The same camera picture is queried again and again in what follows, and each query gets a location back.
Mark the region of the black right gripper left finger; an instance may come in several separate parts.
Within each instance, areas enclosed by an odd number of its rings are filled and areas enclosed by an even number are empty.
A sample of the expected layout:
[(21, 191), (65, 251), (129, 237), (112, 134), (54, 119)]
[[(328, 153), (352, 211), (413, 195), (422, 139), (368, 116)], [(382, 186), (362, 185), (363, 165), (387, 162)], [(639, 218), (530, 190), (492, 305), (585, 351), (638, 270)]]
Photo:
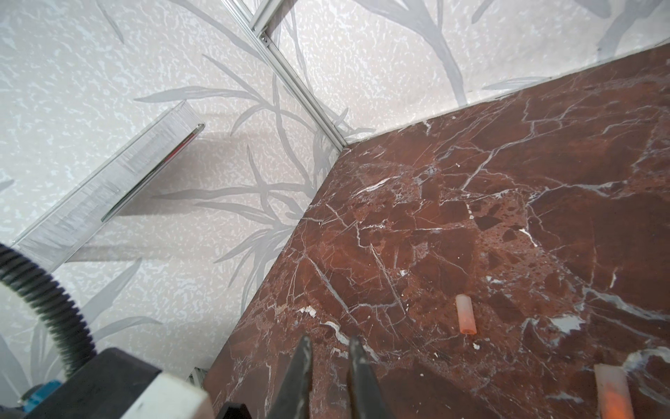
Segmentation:
[(300, 338), (282, 385), (267, 418), (306, 419), (310, 417), (313, 371), (312, 341)]

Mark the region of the translucent pen cap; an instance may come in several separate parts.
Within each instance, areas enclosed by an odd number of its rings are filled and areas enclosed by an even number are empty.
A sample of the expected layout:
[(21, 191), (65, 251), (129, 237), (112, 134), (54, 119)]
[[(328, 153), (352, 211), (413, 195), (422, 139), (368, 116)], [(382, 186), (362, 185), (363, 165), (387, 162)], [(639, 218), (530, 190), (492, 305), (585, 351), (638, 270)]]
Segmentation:
[(460, 332), (464, 335), (476, 335), (476, 318), (471, 298), (466, 294), (455, 297), (455, 305)]
[(602, 419), (634, 419), (626, 371), (621, 367), (596, 364), (594, 373), (600, 417)]

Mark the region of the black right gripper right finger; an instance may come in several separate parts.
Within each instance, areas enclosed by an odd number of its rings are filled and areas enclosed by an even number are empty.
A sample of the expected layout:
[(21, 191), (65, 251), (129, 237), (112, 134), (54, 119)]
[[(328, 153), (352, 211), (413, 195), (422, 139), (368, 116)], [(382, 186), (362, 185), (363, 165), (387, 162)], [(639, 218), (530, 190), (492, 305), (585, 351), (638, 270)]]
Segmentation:
[(349, 342), (347, 391), (352, 418), (394, 418), (366, 351), (357, 337), (352, 337)]

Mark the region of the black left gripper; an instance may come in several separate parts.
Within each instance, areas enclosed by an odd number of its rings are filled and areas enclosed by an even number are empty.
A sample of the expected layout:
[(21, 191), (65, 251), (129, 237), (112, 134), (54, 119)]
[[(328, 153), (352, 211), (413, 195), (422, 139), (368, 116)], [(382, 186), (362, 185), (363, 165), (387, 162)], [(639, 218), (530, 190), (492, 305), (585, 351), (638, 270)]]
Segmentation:
[(219, 410), (216, 419), (251, 419), (251, 413), (244, 403), (226, 402)]

